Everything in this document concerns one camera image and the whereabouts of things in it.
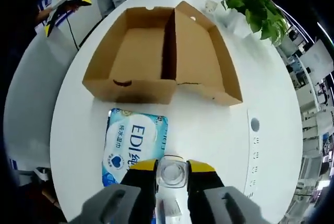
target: white table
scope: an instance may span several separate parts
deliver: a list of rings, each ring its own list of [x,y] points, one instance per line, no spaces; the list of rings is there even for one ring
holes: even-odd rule
[[[181,1],[199,10],[205,5],[205,0],[127,0],[100,23],[70,66],[57,98],[50,144],[54,185],[68,220],[80,213],[85,200],[102,189],[106,121],[108,110],[114,107],[167,116],[167,153],[209,163],[225,185],[233,185],[245,194],[253,187],[251,198],[270,222],[277,223],[285,214],[301,166],[302,123],[289,74],[269,41],[252,36],[242,40],[220,28],[244,99],[233,107],[214,104],[181,89],[169,105],[106,103],[95,99],[81,84],[95,49],[123,10],[134,6],[175,7]],[[250,112],[260,120],[260,164],[252,181]],[[184,191],[175,194],[186,195]],[[179,199],[179,204],[183,223],[189,223],[186,197]]]

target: tabletop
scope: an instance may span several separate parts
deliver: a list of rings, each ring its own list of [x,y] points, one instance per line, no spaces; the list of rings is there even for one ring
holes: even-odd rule
[[[244,100],[232,107],[181,88],[169,105],[101,102],[81,83],[95,49],[126,8],[175,7],[181,1],[203,10],[206,0],[127,0],[97,26],[73,60],[57,98],[50,143],[53,182],[67,220],[103,188],[101,162],[111,108],[167,116],[166,154],[210,164],[224,185],[250,197],[268,221],[277,223],[285,214],[301,166],[302,123],[290,76],[269,40],[240,39],[218,24]],[[250,115],[259,119],[258,139],[249,130]],[[182,223],[190,223],[184,190],[174,194],[184,194],[178,199]]]

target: open cardboard box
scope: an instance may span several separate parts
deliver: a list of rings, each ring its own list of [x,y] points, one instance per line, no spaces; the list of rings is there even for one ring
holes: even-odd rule
[[[220,104],[242,102],[218,28],[186,2],[125,10],[103,37],[82,83],[103,101],[168,104],[182,85]]]

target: wet wipes package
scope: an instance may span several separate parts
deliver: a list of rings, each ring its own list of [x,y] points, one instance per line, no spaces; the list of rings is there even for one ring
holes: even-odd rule
[[[114,108],[109,111],[102,161],[104,186],[120,183],[130,166],[164,155],[168,120]]]

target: white storage bin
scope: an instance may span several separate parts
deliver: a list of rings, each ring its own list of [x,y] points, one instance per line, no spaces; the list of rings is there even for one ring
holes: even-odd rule
[[[113,0],[115,8],[119,6],[121,3],[125,2],[126,0]]]

